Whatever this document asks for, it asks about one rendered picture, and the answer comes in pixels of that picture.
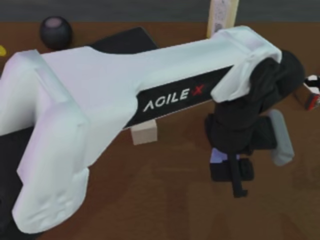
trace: brown tabletop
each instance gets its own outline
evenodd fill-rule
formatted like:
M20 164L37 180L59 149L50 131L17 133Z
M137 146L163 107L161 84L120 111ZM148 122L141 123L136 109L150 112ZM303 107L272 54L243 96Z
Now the brown tabletop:
M295 53L308 74L319 70L320 23L247 24ZM203 39L205 23L75 23L75 46L143 26L160 47ZM0 23L0 45L14 52L46 49L37 23ZM0 58L0 68L5 57ZM289 96L274 108L285 116L294 161L275 166L256 151L247 198L210 180L206 103L159 119L159 141L133 146L122 132L90 168L85 203L41 240L318 240L320 236L320 109Z

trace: white block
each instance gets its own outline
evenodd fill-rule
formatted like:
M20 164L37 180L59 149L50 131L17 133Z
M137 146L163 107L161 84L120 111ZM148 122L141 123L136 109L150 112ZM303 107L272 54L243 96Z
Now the white block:
M133 145L147 144L158 140L156 120L145 121L130 128Z

